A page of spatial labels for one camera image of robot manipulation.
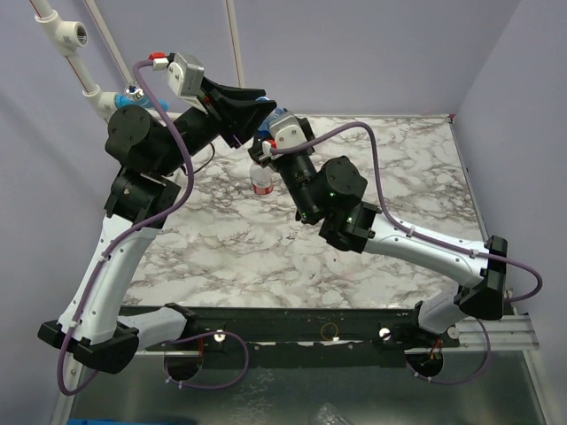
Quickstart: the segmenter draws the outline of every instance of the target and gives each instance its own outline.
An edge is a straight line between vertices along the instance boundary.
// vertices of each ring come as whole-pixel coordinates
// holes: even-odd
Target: gray floor
[[[462,377],[478,367],[482,357],[447,355],[441,376]],[[234,373],[207,371],[198,379],[219,383]],[[136,357],[119,375],[100,375],[75,399],[71,417],[202,425],[308,424],[325,403],[353,425],[545,423],[521,352],[496,352],[483,376],[452,387],[418,381],[406,369],[354,367],[253,369],[241,383],[221,391],[178,390],[165,384],[160,356]]]

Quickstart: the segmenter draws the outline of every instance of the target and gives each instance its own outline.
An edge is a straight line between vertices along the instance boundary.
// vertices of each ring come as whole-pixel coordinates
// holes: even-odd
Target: black mount bracket
[[[506,257],[508,242],[492,236],[485,244],[491,254]],[[488,260],[488,268],[482,271],[484,279],[474,288],[460,288],[454,303],[469,316],[485,321],[497,321],[504,314],[504,286],[506,263]]]
[[[180,189],[179,185],[160,175],[145,176],[123,167],[106,200],[106,214],[109,217],[118,214],[136,224],[172,206]],[[165,220],[156,221],[151,226],[163,228],[164,223]]]
[[[198,329],[195,328],[197,315],[190,309],[174,303],[167,304],[165,307],[183,314],[187,319],[187,325],[185,327],[187,332],[198,331]],[[129,328],[121,323],[117,323],[114,335],[108,341],[91,345],[88,338],[83,338],[81,341],[76,341],[71,338],[67,351],[71,352],[74,359],[86,367],[108,374],[118,374],[128,365],[136,354],[140,343],[137,336],[138,333],[139,330],[137,328]],[[61,348],[63,340],[65,339],[65,333],[63,333],[61,324],[57,321],[46,321],[40,327],[37,336],[45,343],[57,349]]]

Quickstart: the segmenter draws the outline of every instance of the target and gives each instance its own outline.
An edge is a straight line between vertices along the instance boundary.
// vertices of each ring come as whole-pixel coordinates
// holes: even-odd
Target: white plastic casing
[[[167,68],[167,65],[169,65],[169,60],[167,60],[167,58],[157,58],[153,60],[151,69],[153,71],[162,71]]]
[[[414,226],[406,221],[403,221],[401,224],[408,228]],[[473,288],[479,284],[483,280],[481,270],[488,267],[487,259],[480,257],[473,259],[467,254],[441,248],[416,236],[408,237],[404,232],[394,227],[383,214],[376,215],[372,223],[372,230],[376,234],[374,238],[367,241],[364,247],[365,252],[404,259],[410,263],[429,268],[450,277],[467,288]],[[418,226],[415,226],[415,232],[461,246],[467,250],[488,253],[482,241],[458,239]]]
[[[172,62],[171,65],[167,68],[166,72],[166,79],[167,85],[177,97],[181,96],[183,83],[185,78],[184,70],[179,66],[179,64]]]
[[[163,341],[172,341],[183,332],[187,320],[175,310],[167,307],[156,312],[138,314],[136,316],[119,316],[118,321],[130,328],[137,328],[138,350],[145,350]]]
[[[297,117],[291,112],[285,112],[270,122],[269,133],[274,138],[277,149],[293,148],[307,141]],[[264,155],[270,158],[281,157],[281,155],[272,155],[270,152],[271,148],[272,145],[269,142],[264,141],[262,143],[262,152]]]
[[[82,278],[81,286],[75,293],[71,304],[59,317],[63,332],[66,333],[69,330],[76,306],[79,304],[87,281],[100,260],[102,252],[116,236],[131,226],[131,221],[117,215],[113,215],[111,218],[105,217],[97,249],[87,272]],[[111,339],[116,329],[120,305],[132,276],[145,250],[158,233],[159,229],[157,228],[142,228],[116,247],[111,259],[103,265],[90,292],[89,300],[74,330],[73,338],[75,340],[80,341],[82,338],[88,338],[91,344],[100,344]]]
[[[452,285],[435,297],[423,301],[417,318],[419,327],[434,334],[442,334],[450,326],[468,317],[454,303],[458,290],[458,285]]]

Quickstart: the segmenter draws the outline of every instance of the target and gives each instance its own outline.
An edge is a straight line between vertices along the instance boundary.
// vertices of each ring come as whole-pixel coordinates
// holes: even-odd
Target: white marble pattern
[[[310,118],[315,135],[350,120]],[[452,236],[479,239],[478,222],[446,119],[361,119],[377,135],[384,194],[392,213]],[[246,149],[215,141],[215,160],[196,176],[189,202],[168,218],[144,255],[125,302],[253,307],[412,307],[449,280],[404,261],[341,252],[294,220],[281,179],[255,196]],[[362,129],[315,148],[315,167],[347,155],[369,180],[377,204],[368,137]],[[198,166],[210,154],[195,157]]]

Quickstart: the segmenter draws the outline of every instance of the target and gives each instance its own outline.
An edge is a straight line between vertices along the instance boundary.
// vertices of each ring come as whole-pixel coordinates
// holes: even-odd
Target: plastic bottle
[[[250,166],[250,182],[256,195],[267,195],[274,190],[272,173],[269,168],[262,168],[255,162],[252,162]]]

